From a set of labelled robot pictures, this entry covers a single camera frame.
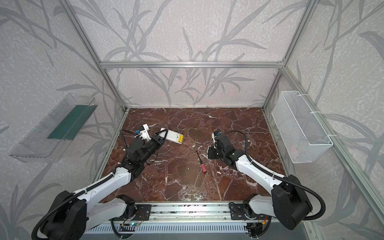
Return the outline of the white remote control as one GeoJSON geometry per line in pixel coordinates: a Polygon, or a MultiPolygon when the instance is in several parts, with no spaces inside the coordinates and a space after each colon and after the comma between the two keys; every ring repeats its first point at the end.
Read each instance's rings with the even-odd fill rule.
{"type": "Polygon", "coordinates": [[[179,143],[178,143],[179,134],[180,134],[180,133],[177,133],[177,132],[174,132],[174,131],[169,130],[169,132],[168,132],[168,136],[167,136],[167,139],[166,139],[166,140],[171,141],[171,142],[173,142],[173,143],[177,143],[177,144],[179,144],[179,143]]]}

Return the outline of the red handled screwdriver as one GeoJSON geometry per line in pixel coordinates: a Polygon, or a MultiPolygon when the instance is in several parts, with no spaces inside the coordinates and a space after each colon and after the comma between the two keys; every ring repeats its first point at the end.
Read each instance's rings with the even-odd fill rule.
{"type": "Polygon", "coordinates": [[[200,155],[199,155],[199,152],[196,151],[196,153],[197,153],[197,156],[198,156],[198,160],[199,160],[201,169],[202,169],[203,173],[205,174],[205,173],[207,172],[207,169],[206,169],[206,167],[205,167],[205,164],[203,163],[203,161],[202,161],[202,159],[201,159],[201,157],[200,157],[200,155]]]}

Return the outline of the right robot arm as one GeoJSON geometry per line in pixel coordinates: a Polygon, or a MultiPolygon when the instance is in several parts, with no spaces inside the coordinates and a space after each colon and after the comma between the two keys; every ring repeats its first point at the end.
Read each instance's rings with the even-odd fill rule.
{"type": "Polygon", "coordinates": [[[210,160],[221,160],[269,193],[268,197],[252,195],[243,202],[247,218],[266,215],[293,230],[300,222],[317,220],[325,214],[326,203],[318,193],[303,186],[294,175],[278,174],[254,160],[248,153],[248,140],[240,150],[232,145],[227,133],[215,131],[212,138],[213,145],[208,148],[210,160]]]}

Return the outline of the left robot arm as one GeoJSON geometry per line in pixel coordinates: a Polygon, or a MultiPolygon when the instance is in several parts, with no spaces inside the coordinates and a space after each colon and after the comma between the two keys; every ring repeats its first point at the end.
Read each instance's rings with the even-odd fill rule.
{"type": "Polygon", "coordinates": [[[38,233],[42,233],[46,240],[78,240],[85,232],[105,221],[133,217],[136,214],[135,201],[126,195],[104,204],[99,202],[133,182],[145,169],[147,160],[169,139],[169,132],[163,129],[149,136],[147,125],[143,125],[135,132],[135,140],[126,147],[122,163],[85,188],[58,194],[47,214],[32,230],[31,238],[38,240],[38,233]]]}

